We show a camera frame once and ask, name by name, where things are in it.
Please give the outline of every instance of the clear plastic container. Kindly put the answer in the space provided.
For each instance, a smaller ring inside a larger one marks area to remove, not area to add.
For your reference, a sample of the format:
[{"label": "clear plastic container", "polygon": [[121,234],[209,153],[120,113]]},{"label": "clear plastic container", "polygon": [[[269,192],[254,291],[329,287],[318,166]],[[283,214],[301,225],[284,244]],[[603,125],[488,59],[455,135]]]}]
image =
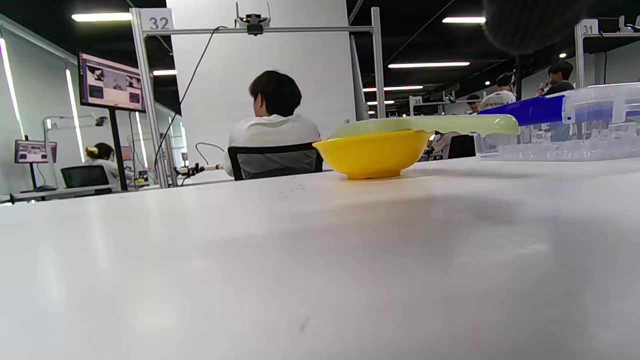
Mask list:
[{"label": "clear plastic container", "polygon": [[503,161],[596,161],[640,157],[640,83],[595,85],[500,106],[519,135],[475,135],[476,154]]}]

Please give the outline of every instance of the bowl rim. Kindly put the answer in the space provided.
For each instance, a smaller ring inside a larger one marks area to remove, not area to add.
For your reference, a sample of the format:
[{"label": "bowl rim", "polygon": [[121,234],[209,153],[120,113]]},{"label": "bowl rim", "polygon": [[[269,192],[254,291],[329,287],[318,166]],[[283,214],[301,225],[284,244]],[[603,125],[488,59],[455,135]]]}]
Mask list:
[{"label": "bowl rim", "polygon": [[408,130],[400,130],[400,131],[386,131],[384,133],[373,133],[373,134],[362,134],[362,135],[355,135],[355,136],[345,136],[342,138],[333,138],[333,139],[326,139],[326,140],[320,140],[317,142],[314,142],[313,145],[315,146],[317,143],[330,143],[330,142],[337,142],[338,140],[347,140],[347,139],[362,139],[362,138],[379,138],[379,137],[383,137],[383,136],[395,136],[395,135],[405,135],[407,133],[429,133],[429,131],[423,130],[423,129],[418,129],[418,130],[413,130],[413,129],[408,129]]}]

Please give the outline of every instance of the woman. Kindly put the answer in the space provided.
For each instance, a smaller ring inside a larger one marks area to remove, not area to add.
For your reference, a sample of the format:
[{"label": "woman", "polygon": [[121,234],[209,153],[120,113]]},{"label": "woman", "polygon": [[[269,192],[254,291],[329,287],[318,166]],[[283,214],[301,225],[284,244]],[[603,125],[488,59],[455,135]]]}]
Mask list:
[{"label": "woman", "polygon": [[[118,165],[113,162],[113,148],[104,142],[99,142],[93,147],[85,148],[86,155],[89,157],[87,165],[102,165],[104,171],[107,173],[109,184],[120,184],[120,174],[118,173]],[[127,182],[130,183],[133,180],[133,173],[124,170],[127,177]]]}]

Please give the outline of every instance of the chair backrest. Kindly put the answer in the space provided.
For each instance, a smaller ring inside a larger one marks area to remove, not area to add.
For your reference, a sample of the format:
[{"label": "chair backrest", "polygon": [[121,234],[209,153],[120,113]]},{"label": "chair backrest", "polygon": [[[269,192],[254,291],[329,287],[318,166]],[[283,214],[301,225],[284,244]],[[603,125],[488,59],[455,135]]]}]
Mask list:
[{"label": "chair backrest", "polygon": [[228,148],[236,181],[322,172],[323,159],[313,143]]},{"label": "chair backrest", "polygon": [[471,158],[476,155],[476,143],[471,135],[458,135],[451,138],[447,159]]},{"label": "chair backrest", "polygon": [[60,169],[67,188],[108,185],[109,178],[102,165],[87,165]]}]

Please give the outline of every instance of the number 32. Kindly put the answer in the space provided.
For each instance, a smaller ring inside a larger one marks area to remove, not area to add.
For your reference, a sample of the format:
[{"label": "number 32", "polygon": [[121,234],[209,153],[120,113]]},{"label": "number 32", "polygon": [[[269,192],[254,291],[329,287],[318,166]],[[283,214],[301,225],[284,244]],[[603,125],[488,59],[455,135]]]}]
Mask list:
[{"label": "number 32", "polygon": [[169,25],[169,19],[167,19],[166,17],[161,17],[159,19],[160,22],[163,22],[164,24],[162,24],[162,26],[160,26],[160,24],[158,24],[158,18],[155,17],[150,17],[149,21],[152,22],[153,24],[151,25],[151,30],[158,30],[158,29],[167,29],[167,25]]}]

